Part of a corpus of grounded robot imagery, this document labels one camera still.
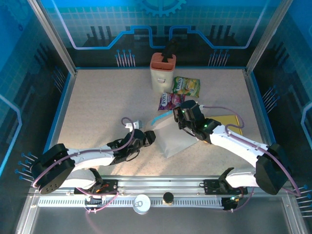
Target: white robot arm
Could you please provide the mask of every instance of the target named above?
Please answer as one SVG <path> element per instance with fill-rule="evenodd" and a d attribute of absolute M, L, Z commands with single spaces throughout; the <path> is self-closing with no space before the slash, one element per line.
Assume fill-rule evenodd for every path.
<path fill-rule="evenodd" d="M 205 118 L 199 105 L 193 100 L 174 108 L 173 113 L 179 129 L 187 128 L 192 131 L 192 134 L 185 131 L 199 140 L 225 148 L 250 163 L 251 166 L 248 169 L 228 168 L 219 177 L 219 187 L 225 193 L 234 188 L 260 187 L 265 192 L 275 195 L 290 176 L 288 159 L 279 145 L 268 146 L 227 130 L 227 127 L 220 122 Z M 149 146 L 155 140 L 153 131 L 143 133 L 135 129 L 134 132 L 131 143 L 117 151 L 116 149 L 129 141 L 131 133 L 124 139 L 118 139 L 97 149 L 67 150 L 63 144 L 55 145 L 31 167 L 35 185 L 42 194 L 50 193 L 59 187 L 79 187 L 94 191 L 94 188 L 101 186 L 99 184 L 101 177 L 96 170 L 90 168 L 127 161 L 130 155 L 134 153 L 138 155 L 141 147 Z M 68 159 L 59 166 L 55 166 L 45 176 L 40 177 L 51 164 L 64 157 Z"/>
<path fill-rule="evenodd" d="M 214 119 L 205 118 L 194 100 L 185 101 L 173 113 L 179 129 L 187 128 L 197 139 L 225 148 L 250 163 L 248 169 L 228 168 L 219 178 L 222 190 L 260 187 L 275 195 L 291 177 L 288 158 L 280 145 L 255 142 Z"/>

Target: enclosure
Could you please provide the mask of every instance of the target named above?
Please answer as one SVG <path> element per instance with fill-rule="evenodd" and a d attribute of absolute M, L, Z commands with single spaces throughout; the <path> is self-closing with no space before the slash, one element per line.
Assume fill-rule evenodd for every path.
<path fill-rule="evenodd" d="M 0 0 L 1 233 L 310 233 L 311 9 L 309 0 Z M 31 187 L 32 162 L 52 146 L 102 147 L 129 133 L 123 117 L 147 130 L 171 116 L 157 111 L 150 68 L 170 41 L 174 77 L 200 80 L 199 97 L 185 100 L 235 110 L 245 123 L 239 135 L 281 145 L 301 197 L 248 187 L 253 197 L 240 211 L 209 209 L 232 195 L 199 184 L 250 164 L 196 140 L 171 157 L 154 143 L 134 160 L 97 166 L 118 180 L 119 194 L 96 214 L 74 188 Z M 224 109 L 202 112 L 241 124 Z M 170 133 L 168 145 L 185 134 Z M 139 194 L 151 202 L 145 215 L 133 210 Z"/>

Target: plastic bag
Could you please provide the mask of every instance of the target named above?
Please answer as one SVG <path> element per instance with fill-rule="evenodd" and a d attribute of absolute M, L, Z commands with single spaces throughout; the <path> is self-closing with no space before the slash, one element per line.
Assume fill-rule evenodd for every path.
<path fill-rule="evenodd" d="M 185 96 L 179 94 L 163 93 L 160 98 L 158 110 L 170 111 L 184 102 Z"/>
<path fill-rule="evenodd" d="M 174 94 L 185 94 L 193 97 L 199 97 L 200 80 L 185 77 L 175 77 Z"/>

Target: beige tabletop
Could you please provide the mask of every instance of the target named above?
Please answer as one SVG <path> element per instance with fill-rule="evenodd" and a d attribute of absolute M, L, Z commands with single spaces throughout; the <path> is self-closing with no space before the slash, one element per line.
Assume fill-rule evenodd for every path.
<path fill-rule="evenodd" d="M 243 136 L 261 141 L 242 70 L 176 69 L 175 76 L 200 79 L 199 104 L 224 106 L 245 121 Z M 159 115 L 160 94 L 151 89 L 149 69 L 79 70 L 58 139 L 67 148 L 94 148 L 129 132 L 122 117 L 143 124 Z M 204 110 L 205 116 L 230 115 L 225 110 Z M 131 162 L 99 167 L 101 175 L 203 176 L 220 175 L 229 167 L 250 167 L 233 153 L 198 142 L 181 153 L 164 158 L 157 146 L 141 150 Z"/>

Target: gear graphic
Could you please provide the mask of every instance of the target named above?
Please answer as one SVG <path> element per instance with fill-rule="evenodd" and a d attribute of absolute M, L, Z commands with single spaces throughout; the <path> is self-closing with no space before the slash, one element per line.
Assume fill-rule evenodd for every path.
<path fill-rule="evenodd" d="M 29 14 L 29 5 L 27 0 L 0 0 L 0 6 L 5 6 L 11 16 L 22 25 Z"/>
<path fill-rule="evenodd" d="M 169 16 L 170 13 L 174 14 L 177 9 L 180 10 L 186 0 L 138 0 L 137 3 L 146 14 L 152 13 L 153 16 L 162 17 Z"/>

